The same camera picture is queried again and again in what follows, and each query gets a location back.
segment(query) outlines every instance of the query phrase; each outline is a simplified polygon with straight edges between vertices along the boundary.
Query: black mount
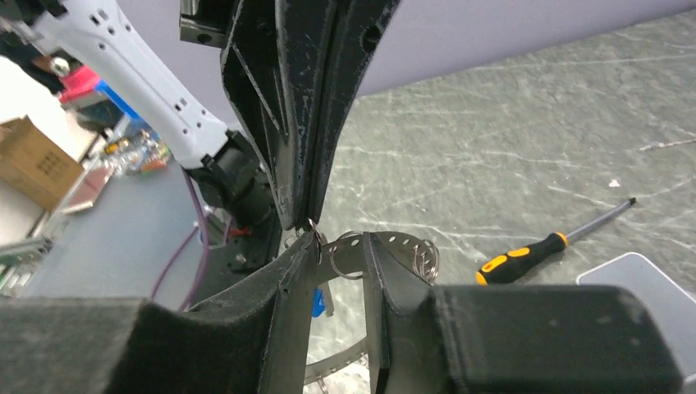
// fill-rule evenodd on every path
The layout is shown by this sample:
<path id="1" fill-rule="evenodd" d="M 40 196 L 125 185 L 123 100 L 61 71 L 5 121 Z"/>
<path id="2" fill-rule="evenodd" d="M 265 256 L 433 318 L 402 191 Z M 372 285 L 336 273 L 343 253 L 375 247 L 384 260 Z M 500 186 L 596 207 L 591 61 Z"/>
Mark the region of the black mount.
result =
<path id="1" fill-rule="evenodd" d="M 198 184 L 206 204 L 225 209 L 241 227 L 255 226 L 274 213 L 268 178 L 259 175 L 259 160 L 239 131 L 228 131 L 225 146 L 202 163 L 201 168 L 186 172 Z"/>
<path id="2" fill-rule="evenodd" d="M 67 12 L 59 0 L 0 0 L 0 17 L 31 25 L 41 14 L 59 17 Z"/>
<path id="3" fill-rule="evenodd" d="M 319 222 L 338 136 L 398 3 L 182 1 L 192 37 L 224 37 L 222 83 L 286 230 Z"/>

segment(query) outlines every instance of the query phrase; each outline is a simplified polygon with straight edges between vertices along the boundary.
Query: gray marble table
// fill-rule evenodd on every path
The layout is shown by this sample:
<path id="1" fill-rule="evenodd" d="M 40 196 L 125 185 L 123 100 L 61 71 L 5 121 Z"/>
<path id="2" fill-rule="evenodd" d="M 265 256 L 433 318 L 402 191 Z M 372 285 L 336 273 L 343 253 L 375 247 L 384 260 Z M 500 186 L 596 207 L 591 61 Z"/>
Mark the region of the gray marble table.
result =
<path id="1" fill-rule="evenodd" d="M 696 11 L 359 99 L 320 222 L 329 239 L 393 230 L 435 241 L 439 283 L 474 283 L 488 258 L 634 196 L 620 218 L 524 283 L 572 283 L 628 251 L 696 291 Z M 364 335 L 359 283 L 331 283 L 337 312 L 310 360 Z M 330 392 L 369 392 L 358 365 Z M 307 392 L 320 392 L 308 387 Z"/>

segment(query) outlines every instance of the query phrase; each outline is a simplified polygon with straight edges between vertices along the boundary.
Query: screwdriver shaft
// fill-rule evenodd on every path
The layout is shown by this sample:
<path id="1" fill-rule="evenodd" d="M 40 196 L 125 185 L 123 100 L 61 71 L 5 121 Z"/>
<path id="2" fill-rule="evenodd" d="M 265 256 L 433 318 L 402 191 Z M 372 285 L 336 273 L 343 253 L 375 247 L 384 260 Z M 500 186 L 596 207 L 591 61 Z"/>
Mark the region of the screwdriver shaft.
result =
<path id="1" fill-rule="evenodd" d="M 604 213 L 599 218 L 596 218 L 596 219 L 592 220 L 591 222 L 587 222 L 584 225 L 578 227 L 577 229 L 569 232 L 568 234 L 565 235 L 565 237 L 568 239 L 568 243 L 572 244 L 575 241 L 582 238 L 583 236 L 586 236 L 587 234 L 592 232 L 597 227 L 600 227 L 604 223 L 609 222 L 613 218 L 621 215 L 626 209 L 630 208 L 633 204 L 635 204 L 635 198 L 629 199 L 628 201 L 624 202 L 621 205 L 618 205 L 616 208 L 612 209 L 611 211 Z"/>

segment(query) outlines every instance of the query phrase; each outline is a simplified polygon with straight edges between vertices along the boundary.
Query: red component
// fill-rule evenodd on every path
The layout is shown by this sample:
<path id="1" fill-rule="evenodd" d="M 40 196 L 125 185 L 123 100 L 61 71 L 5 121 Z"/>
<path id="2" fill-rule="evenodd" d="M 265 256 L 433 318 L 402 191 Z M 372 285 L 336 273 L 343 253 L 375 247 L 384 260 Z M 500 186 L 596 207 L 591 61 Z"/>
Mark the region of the red component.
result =
<path id="1" fill-rule="evenodd" d="M 230 236 L 251 236 L 251 229 L 248 227 L 242 228 L 232 228 L 230 230 Z"/>
<path id="2" fill-rule="evenodd" d="M 101 78 L 87 66 L 82 66 L 60 80 L 66 88 L 61 92 L 58 100 L 64 104 L 92 93 Z"/>

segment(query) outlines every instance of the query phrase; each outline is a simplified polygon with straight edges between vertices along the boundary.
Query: cardboard box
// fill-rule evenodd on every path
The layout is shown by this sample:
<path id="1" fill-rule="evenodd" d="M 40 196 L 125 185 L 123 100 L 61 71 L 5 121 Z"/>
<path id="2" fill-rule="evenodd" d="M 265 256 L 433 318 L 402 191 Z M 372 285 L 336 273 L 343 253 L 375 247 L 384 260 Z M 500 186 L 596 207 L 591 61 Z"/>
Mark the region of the cardboard box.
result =
<path id="1" fill-rule="evenodd" d="M 28 117 L 0 125 L 0 179 L 53 211 L 82 173 Z"/>

